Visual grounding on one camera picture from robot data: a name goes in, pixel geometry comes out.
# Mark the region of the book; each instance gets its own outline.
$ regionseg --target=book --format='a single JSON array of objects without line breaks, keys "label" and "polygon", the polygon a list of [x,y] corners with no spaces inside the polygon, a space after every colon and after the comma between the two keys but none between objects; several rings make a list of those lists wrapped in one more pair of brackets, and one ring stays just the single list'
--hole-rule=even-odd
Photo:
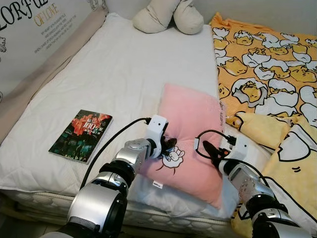
[{"label": "book", "polygon": [[49,152],[87,164],[111,122],[110,115],[80,110]]}]

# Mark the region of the white mattress cover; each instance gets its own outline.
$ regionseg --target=white mattress cover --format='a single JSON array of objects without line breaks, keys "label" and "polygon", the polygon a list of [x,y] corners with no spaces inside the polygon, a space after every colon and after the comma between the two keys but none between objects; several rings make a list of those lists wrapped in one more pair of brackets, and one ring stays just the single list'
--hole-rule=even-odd
[{"label": "white mattress cover", "polygon": [[[7,190],[6,194],[14,196],[19,204],[17,209],[23,215],[37,221],[64,225],[66,214],[72,198],[47,192],[24,193]],[[216,221],[196,217],[170,217],[165,212],[153,207],[129,201],[123,223],[169,232],[200,234],[206,237],[237,238],[230,221]]]},{"label": "white mattress cover", "polygon": [[[175,28],[144,34],[130,20],[112,13],[101,29],[30,102],[0,147],[0,189],[47,191],[74,196],[87,165],[48,153],[70,120],[80,110],[113,116],[99,148],[132,120],[158,112],[163,85],[191,87],[217,97],[217,73],[211,28],[196,35]],[[91,174],[109,162],[124,142],[142,138],[139,123],[101,154]],[[138,176],[129,200],[142,202],[172,216],[229,218],[238,202],[234,188],[223,183],[220,210],[183,192],[165,186],[157,190]]]}]

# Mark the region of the silver robot arm segment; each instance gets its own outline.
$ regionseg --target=silver robot arm segment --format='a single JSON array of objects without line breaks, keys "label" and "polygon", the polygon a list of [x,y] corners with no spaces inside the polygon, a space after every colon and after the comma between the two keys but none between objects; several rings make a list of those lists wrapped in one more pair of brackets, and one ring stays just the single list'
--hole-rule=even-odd
[{"label": "silver robot arm segment", "polygon": [[168,125],[153,116],[145,139],[127,141],[110,163],[75,196],[67,224],[41,238],[116,238],[127,207],[128,189],[148,158],[161,153],[161,137]]},{"label": "silver robot arm segment", "polygon": [[[237,141],[228,157],[239,154],[238,151],[243,151],[243,148],[239,148]],[[287,208],[277,201],[273,191],[247,166],[229,159],[221,161],[218,169],[228,176],[249,211],[254,238],[311,238],[291,219]]]}]

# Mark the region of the white pillow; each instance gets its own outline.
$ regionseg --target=white pillow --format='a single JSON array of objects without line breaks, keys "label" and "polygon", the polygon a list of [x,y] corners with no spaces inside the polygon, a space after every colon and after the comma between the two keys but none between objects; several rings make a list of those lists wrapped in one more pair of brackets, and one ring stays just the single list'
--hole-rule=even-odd
[{"label": "white pillow", "polygon": [[185,34],[196,34],[204,25],[204,17],[193,7],[192,0],[182,0],[174,12],[177,28]]},{"label": "white pillow", "polygon": [[166,30],[180,0],[152,0],[132,19],[133,26],[145,33]]}]

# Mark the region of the bedding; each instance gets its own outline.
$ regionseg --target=bedding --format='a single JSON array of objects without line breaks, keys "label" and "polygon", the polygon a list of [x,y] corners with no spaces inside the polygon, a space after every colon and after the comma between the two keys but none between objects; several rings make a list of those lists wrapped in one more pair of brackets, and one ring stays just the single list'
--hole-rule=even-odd
[{"label": "bedding", "polygon": [[[208,129],[223,131],[224,108],[208,94],[166,84],[158,113],[168,120],[166,140],[176,138],[177,143],[168,154],[145,161],[141,174],[220,208],[221,176],[209,159],[194,150],[194,138]],[[222,137],[209,134],[204,140],[218,148]]]},{"label": "bedding", "polygon": [[[19,204],[16,205],[16,208],[21,212],[19,215],[36,221],[40,220],[58,225],[65,224],[67,209],[65,209],[63,205],[69,204],[72,198],[65,199],[65,197],[61,195],[49,193],[38,193],[33,196],[17,191],[10,193],[15,193],[16,197],[20,198],[18,199],[18,201],[20,201]],[[55,203],[58,203],[58,207],[47,207]],[[41,209],[35,208],[35,204],[39,204]],[[63,215],[56,213],[56,210],[60,209],[64,210]],[[167,230],[169,232],[200,234],[208,237],[211,235],[217,238],[240,237],[233,232],[229,221],[191,216],[171,217],[164,211],[136,202],[128,203],[123,224],[156,230]]]},{"label": "bedding", "polygon": [[[316,37],[223,20],[219,13],[211,27],[226,122],[273,152],[263,174],[294,221],[317,236]],[[232,224],[252,236],[244,206]]]},{"label": "bedding", "polygon": [[[3,141],[0,188],[74,196],[87,166],[54,156],[48,150],[80,109],[113,116],[101,140],[103,145],[130,121],[157,114],[165,83],[217,97],[210,33],[210,26],[204,25],[202,32],[192,36],[175,28],[144,34],[130,20],[109,14],[67,67],[35,95]],[[145,125],[137,124],[121,134],[102,153],[88,180],[127,140],[142,138],[145,130]],[[237,193],[230,183],[223,186],[229,188],[223,188],[221,209],[216,209],[168,186],[153,187],[150,180],[137,176],[129,200],[157,207],[170,216],[227,219],[237,204]]]}]

